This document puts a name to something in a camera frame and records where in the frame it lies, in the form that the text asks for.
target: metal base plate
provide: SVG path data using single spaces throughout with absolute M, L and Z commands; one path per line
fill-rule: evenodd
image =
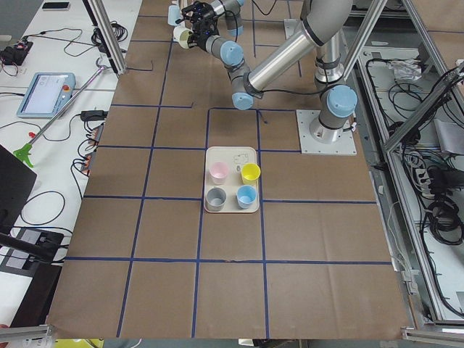
M 295 28 L 300 22 L 301 20 L 289 20 L 289 19 L 283 20 L 283 26 L 285 27 L 285 39 L 293 35 Z
M 302 154 L 355 156 L 357 152 L 352 132 L 343 132 L 341 138 L 331 145 L 322 144 L 311 136 L 310 123 L 319 113 L 320 110 L 297 110 L 299 143 Z M 349 122 L 347 121 L 344 128 L 348 127 Z

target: tablet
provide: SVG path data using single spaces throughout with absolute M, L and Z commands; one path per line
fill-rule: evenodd
M 75 86 L 71 72 L 37 72 L 17 111 L 21 118 L 52 118 L 70 100 Z

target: yellow cup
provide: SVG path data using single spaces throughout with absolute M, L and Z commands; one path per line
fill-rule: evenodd
M 241 169 L 241 180 L 245 185 L 254 185 L 260 175 L 261 169 L 254 163 L 246 163 Z

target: light blue cup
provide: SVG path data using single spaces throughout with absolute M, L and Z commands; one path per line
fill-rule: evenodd
M 248 209 L 256 200 L 256 189 L 250 185 L 243 185 L 237 191 L 237 201 L 242 209 Z

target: white tray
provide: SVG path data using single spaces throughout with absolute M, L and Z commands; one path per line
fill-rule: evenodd
M 212 182 L 210 176 L 210 165 L 214 162 L 225 162 L 229 166 L 229 175 L 223 185 L 216 185 Z M 241 181 L 241 168 L 246 163 L 257 164 L 256 151 L 252 147 L 232 147 L 232 146 L 214 146 L 206 151 L 206 162 L 204 171 L 204 197 L 213 187 L 221 187 L 227 193 L 224 208 L 219 213 L 235 212 L 235 213 L 251 213 L 256 212 L 260 208 L 260 190 L 258 182 L 254 184 L 257 197 L 252 206 L 248 209 L 242 209 L 237 202 L 237 190 L 243 186 Z M 207 209 L 207 204 L 204 202 L 204 209 Z

